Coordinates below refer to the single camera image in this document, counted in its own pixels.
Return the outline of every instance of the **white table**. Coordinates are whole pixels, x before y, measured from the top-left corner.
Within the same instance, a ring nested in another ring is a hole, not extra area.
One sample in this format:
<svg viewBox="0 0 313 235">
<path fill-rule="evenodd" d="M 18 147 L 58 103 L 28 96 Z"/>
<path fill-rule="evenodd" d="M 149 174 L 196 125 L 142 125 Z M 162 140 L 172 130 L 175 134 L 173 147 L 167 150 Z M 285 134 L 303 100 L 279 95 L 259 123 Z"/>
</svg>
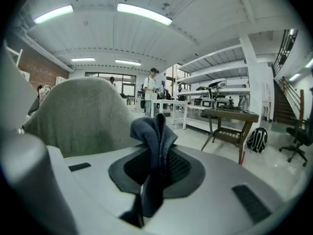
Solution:
<svg viewBox="0 0 313 235">
<path fill-rule="evenodd" d="M 188 101 L 177 101 L 177 100 L 167 100 L 167 99 L 156 99 L 151 100 L 151 116 L 154 116 L 154 104 L 160 104 L 160 113 L 163 113 L 163 104 L 173 104 L 173 117 L 172 124 L 175 124 L 175 113 L 176 113 L 176 105 L 180 104 L 184 106 L 184 121 L 183 121 L 183 130 L 186 129 L 186 120 L 187 120 L 187 111 L 188 111 Z"/>
</svg>

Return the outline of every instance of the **stair railing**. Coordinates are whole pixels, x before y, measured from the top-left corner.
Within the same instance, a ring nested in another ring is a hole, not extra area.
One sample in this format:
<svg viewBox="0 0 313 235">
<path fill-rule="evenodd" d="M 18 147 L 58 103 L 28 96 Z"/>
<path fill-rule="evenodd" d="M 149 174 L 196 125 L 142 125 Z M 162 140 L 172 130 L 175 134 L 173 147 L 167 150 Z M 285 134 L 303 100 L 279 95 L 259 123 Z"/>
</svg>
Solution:
<svg viewBox="0 0 313 235">
<path fill-rule="evenodd" d="M 284 95 L 286 96 L 294 114 L 298 116 L 298 119 L 303 120 L 304 115 L 304 91 L 300 90 L 300 95 L 294 90 L 294 88 L 286 81 L 283 76 L 279 80 L 279 86 L 282 88 Z"/>
<path fill-rule="evenodd" d="M 282 40 L 282 43 L 280 45 L 276 60 L 272 66 L 274 77 L 278 74 L 278 72 L 280 71 L 280 69 L 284 65 L 287 57 L 289 56 L 289 53 L 293 47 L 294 41 L 297 37 L 297 34 L 298 34 L 298 30 L 294 30 L 292 32 L 292 35 L 290 34 L 290 30 L 288 30 L 288 29 L 284 30 L 283 40 Z"/>
</svg>

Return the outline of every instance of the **man with cap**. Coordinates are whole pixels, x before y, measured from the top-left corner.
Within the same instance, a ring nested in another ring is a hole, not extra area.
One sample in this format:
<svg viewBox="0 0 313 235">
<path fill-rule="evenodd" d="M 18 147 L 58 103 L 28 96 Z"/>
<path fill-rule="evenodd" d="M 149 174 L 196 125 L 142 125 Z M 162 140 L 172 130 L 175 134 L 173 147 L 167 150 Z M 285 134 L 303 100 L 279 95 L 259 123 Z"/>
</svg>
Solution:
<svg viewBox="0 0 313 235">
<path fill-rule="evenodd" d="M 157 83 L 154 77 L 157 74 L 156 68 L 150 70 L 150 75 L 146 77 L 143 88 L 145 90 L 145 100 L 146 100 L 146 116 L 151 117 L 151 100 L 157 99 L 156 88 Z M 154 113 L 156 113 L 156 105 L 154 104 Z"/>
</svg>

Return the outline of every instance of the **staircase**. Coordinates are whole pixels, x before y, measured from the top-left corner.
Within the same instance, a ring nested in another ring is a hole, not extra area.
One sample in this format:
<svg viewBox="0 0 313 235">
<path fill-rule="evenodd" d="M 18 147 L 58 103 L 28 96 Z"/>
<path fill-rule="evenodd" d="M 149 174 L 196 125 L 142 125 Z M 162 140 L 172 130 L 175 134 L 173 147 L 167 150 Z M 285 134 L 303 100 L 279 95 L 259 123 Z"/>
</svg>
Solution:
<svg viewBox="0 0 313 235">
<path fill-rule="evenodd" d="M 294 120 L 291 118 L 296 118 L 293 110 L 284 95 L 284 92 L 279 87 L 279 85 L 274 81 L 274 91 L 275 91 L 275 106 L 274 106 L 274 121 L 278 123 L 284 123 L 294 126 Z"/>
</svg>

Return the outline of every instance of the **wooden table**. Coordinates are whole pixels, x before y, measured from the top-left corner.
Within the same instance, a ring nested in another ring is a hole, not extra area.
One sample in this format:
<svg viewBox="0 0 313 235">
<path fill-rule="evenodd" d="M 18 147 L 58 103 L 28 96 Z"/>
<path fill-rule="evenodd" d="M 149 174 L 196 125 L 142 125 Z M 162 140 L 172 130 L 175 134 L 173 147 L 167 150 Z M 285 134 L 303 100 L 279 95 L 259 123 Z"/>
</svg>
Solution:
<svg viewBox="0 0 313 235">
<path fill-rule="evenodd" d="M 187 120 L 187 111 L 188 111 L 188 101 L 178 101 L 178 100 L 167 100 L 167 99 L 156 99 L 151 100 L 151 116 L 154 116 L 154 104 L 160 104 L 160 113 L 163 113 L 163 104 L 173 104 L 173 117 L 172 124 L 175 124 L 175 115 L 176 115 L 176 105 L 184 106 L 184 120 L 182 128 L 186 129 L 186 120 Z"/>
<path fill-rule="evenodd" d="M 244 141 L 250 131 L 250 128 L 253 123 L 257 123 L 259 120 L 259 115 L 252 114 L 252 113 L 243 113 L 241 111 L 234 111 L 234 110 L 225 110 L 225 109 L 206 109 L 205 113 L 208 115 L 209 118 L 209 125 L 210 125 L 210 135 L 207 138 L 206 142 L 204 143 L 201 151 L 205 148 L 207 143 L 210 141 L 212 137 L 220 139 L 222 141 L 232 143 L 234 145 L 239 145 L 239 159 L 238 163 L 242 164 L 242 155 L 243 155 L 243 146 Z M 218 127 L 217 130 L 213 132 L 212 130 L 212 118 L 216 116 L 218 118 Z M 226 127 L 221 127 L 222 118 L 230 118 L 236 120 L 245 121 L 243 129 L 241 131 L 232 130 Z"/>
</svg>

